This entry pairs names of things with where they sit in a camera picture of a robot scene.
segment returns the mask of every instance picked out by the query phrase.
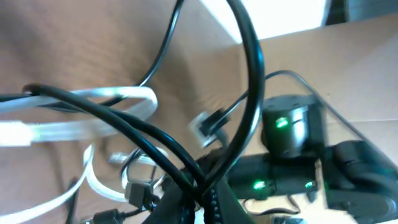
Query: brown surface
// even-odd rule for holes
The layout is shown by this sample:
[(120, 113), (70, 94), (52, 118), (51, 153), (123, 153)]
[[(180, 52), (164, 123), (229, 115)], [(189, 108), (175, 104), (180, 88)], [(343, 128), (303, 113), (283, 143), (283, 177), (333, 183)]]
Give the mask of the brown surface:
[[(67, 90), (130, 85), (149, 67), (159, 48), (175, 1), (31, 0), (0, 2), (0, 93), (17, 93), (28, 83)], [(159, 97), (152, 122), (195, 157), (197, 144), (188, 122), (203, 110), (229, 105), (242, 91), (233, 41), (199, 1), (186, 1), (160, 71), (150, 82)], [(2, 114), (1, 119), (50, 122), (88, 116), (44, 109)], [(235, 122), (229, 124), (233, 132)], [(61, 194), (82, 170), (88, 142), (35, 144), (0, 150), (0, 214), (16, 212)], [(110, 152), (130, 151), (124, 137), (97, 150), (101, 181), (119, 185), (118, 170), (106, 163)], [(174, 157), (172, 160), (180, 165)], [(131, 206), (80, 190), (77, 216)], [(60, 207), (29, 223), (63, 223)]]

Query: green led indicator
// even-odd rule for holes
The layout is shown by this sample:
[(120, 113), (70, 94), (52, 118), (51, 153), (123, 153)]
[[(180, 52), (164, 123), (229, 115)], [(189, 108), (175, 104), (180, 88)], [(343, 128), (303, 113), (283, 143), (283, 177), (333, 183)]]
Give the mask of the green led indicator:
[(279, 118), (278, 120), (276, 120), (277, 128), (283, 128), (283, 127), (287, 126), (288, 124), (289, 124), (289, 121), (287, 120), (287, 118)]
[(266, 183), (264, 181), (257, 181), (256, 183), (254, 183), (253, 185), (253, 189), (254, 190), (261, 190), (264, 187), (266, 187)]
[(305, 188), (310, 188), (312, 186), (313, 186), (313, 182), (312, 181), (310, 181), (310, 182), (305, 184)]

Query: green light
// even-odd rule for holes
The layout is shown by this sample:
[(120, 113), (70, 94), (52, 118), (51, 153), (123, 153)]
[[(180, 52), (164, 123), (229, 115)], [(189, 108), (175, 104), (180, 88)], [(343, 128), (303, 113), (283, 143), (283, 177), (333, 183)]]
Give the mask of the green light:
[(266, 183), (264, 181), (257, 181), (256, 183), (254, 183), (253, 188), (254, 190), (261, 190), (264, 187), (266, 187)]
[(288, 123), (289, 121), (287, 120), (287, 118), (279, 118), (278, 120), (276, 120), (276, 127), (283, 128), (288, 125)]
[(310, 182), (305, 184), (305, 188), (310, 188), (312, 186), (313, 186), (313, 182), (312, 181), (310, 181)]

